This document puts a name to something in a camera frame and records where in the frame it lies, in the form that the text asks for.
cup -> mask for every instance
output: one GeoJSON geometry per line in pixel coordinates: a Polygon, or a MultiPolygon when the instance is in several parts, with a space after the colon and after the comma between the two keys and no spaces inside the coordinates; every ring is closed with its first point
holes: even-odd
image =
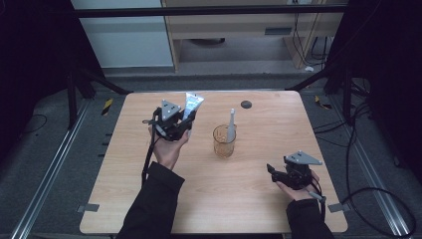
{"type": "Polygon", "coordinates": [[[231,141],[227,141],[227,128],[229,126],[222,124],[214,129],[214,152],[220,157],[227,158],[233,154],[236,140],[236,126],[235,137],[231,141]]]}

wooden table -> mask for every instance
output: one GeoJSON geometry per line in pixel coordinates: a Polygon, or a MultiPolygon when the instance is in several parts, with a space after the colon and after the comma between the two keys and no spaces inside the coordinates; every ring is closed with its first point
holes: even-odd
{"type": "MultiPolygon", "coordinates": [[[[323,161],[317,140],[296,92],[196,92],[205,98],[189,142],[174,171],[186,179],[179,194],[173,233],[289,233],[290,200],[271,181],[266,164],[284,170],[283,156],[303,150],[323,161]],[[243,109],[242,101],[252,107],[243,109]],[[236,110],[237,137],[230,158],[213,150],[213,129],[228,123],[236,110]]],[[[90,198],[100,206],[86,211],[81,231],[117,233],[136,197],[149,146],[147,124],[166,99],[184,109],[185,93],[142,93],[127,96],[90,198]]],[[[327,204],[338,202],[325,165],[311,168],[320,177],[327,204]]],[[[332,232],[347,228],[342,212],[327,211],[332,232]]]]}

gray floor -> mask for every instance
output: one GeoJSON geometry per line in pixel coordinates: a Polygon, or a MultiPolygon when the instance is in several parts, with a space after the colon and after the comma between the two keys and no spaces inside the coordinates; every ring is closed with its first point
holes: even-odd
{"type": "MultiPolygon", "coordinates": [[[[287,57],[281,39],[226,39],[221,45],[198,44],[186,41],[183,44],[180,69],[177,73],[147,73],[132,78],[109,78],[128,90],[147,91],[199,91],[199,90],[282,90],[306,79],[312,73],[295,69],[287,57]]],[[[341,120],[336,110],[321,108],[315,103],[315,95],[323,95],[323,81],[319,81],[301,92],[304,105],[313,127],[341,120]]],[[[94,100],[82,100],[79,106],[89,102],[87,116],[75,138],[64,164],[31,230],[34,238],[88,238],[79,230],[82,213],[79,205],[88,202],[97,174],[106,153],[109,133],[112,133],[124,96],[95,84],[94,100]],[[113,98],[106,117],[101,116],[105,101],[113,98]]],[[[0,238],[8,238],[31,202],[38,185],[63,140],[68,125],[66,92],[58,92],[41,100],[34,111],[20,142],[10,153],[10,164],[0,174],[0,238]]],[[[328,102],[335,106],[341,93],[330,96],[328,102]]],[[[354,98],[358,105],[360,98],[354,98]]],[[[356,125],[359,142],[364,147],[376,175],[385,187],[400,196],[415,214],[420,224],[422,210],[422,187],[414,175],[405,168],[396,167],[393,155],[385,143],[370,114],[361,116],[356,125]]],[[[318,143],[329,174],[339,198],[344,198],[345,145],[348,142],[346,127],[318,133],[318,143]]],[[[350,184],[352,190],[371,185],[364,164],[353,150],[349,159],[350,184]]],[[[383,230],[390,225],[379,207],[374,193],[363,193],[355,198],[355,204],[365,218],[383,230]]],[[[410,223],[405,213],[405,221],[410,223]]],[[[345,212],[349,228],[336,238],[386,238],[363,223],[353,211],[345,212]]],[[[280,235],[231,235],[214,237],[182,238],[280,238],[280,235]]],[[[417,229],[413,238],[422,238],[417,229]]]]}

black pole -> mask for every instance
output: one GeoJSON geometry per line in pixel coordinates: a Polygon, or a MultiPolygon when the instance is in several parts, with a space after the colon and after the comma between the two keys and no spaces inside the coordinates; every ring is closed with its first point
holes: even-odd
{"type": "Polygon", "coordinates": [[[282,13],[335,13],[349,10],[347,4],[307,5],[256,5],[256,6],[209,6],[209,7],[163,7],[84,9],[54,11],[52,14],[76,18],[151,17],[188,15],[232,15],[232,14],[282,14],[282,13]]]}

